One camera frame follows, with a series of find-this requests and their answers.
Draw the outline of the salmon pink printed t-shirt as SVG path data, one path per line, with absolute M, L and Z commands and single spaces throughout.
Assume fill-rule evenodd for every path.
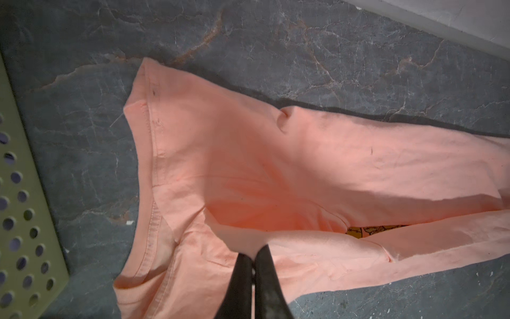
M 122 318 L 212 318 L 265 245 L 287 301 L 509 253 L 509 140 L 265 102 L 145 58 Z

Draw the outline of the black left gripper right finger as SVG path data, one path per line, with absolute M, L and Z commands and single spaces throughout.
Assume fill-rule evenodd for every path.
M 286 302 L 268 245 L 254 260 L 255 318 L 294 319 Z

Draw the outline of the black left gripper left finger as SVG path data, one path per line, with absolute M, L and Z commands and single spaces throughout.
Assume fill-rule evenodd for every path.
M 251 319 L 252 259 L 239 253 L 224 299 L 214 319 Z

